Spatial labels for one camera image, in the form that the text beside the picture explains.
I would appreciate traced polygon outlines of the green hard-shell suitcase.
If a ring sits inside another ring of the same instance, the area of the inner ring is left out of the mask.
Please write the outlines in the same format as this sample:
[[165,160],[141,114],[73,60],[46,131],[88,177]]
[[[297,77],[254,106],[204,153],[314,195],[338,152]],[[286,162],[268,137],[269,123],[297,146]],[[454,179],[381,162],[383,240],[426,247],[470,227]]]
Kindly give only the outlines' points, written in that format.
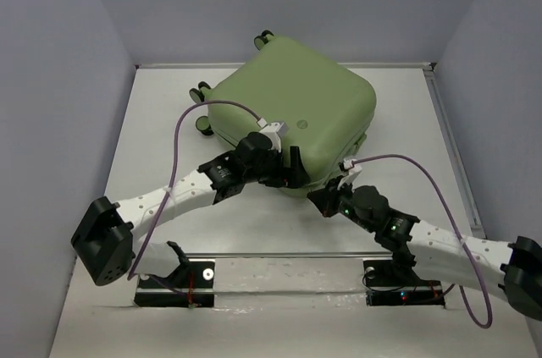
[[301,198],[339,176],[340,162],[358,153],[376,92],[363,77],[287,36],[264,30],[254,44],[257,55],[216,86],[201,81],[190,89],[194,102],[208,104],[196,128],[233,148],[257,129],[250,111],[285,123],[284,165],[303,166],[308,181],[282,192]]

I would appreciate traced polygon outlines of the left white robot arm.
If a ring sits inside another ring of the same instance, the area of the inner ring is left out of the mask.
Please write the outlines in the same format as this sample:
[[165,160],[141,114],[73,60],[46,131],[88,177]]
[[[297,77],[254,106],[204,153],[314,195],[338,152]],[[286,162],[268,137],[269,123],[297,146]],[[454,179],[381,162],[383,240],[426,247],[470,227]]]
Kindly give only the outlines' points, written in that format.
[[97,198],[87,208],[71,245],[96,286],[124,275],[158,277],[167,285],[182,284],[190,262],[173,242],[153,243],[153,231],[188,212],[210,207],[239,195],[258,183],[267,187],[299,189],[310,177],[301,150],[279,149],[275,133],[251,132],[237,147],[198,166],[185,177],[131,199],[112,202]]

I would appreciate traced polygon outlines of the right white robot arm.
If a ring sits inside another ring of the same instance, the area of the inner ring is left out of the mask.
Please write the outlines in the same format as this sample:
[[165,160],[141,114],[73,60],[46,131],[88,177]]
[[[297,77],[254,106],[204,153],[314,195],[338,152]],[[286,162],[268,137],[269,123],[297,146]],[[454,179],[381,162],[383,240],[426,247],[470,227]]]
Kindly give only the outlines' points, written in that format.
[[540,320],[541,247],[535,240],[455,234],[391,207],[372,185],[353,188],[331,181],[307,197],[324,217],[344,216],[390,251],[390,274],[396,282],[408,284],[418,277],[483,290]]

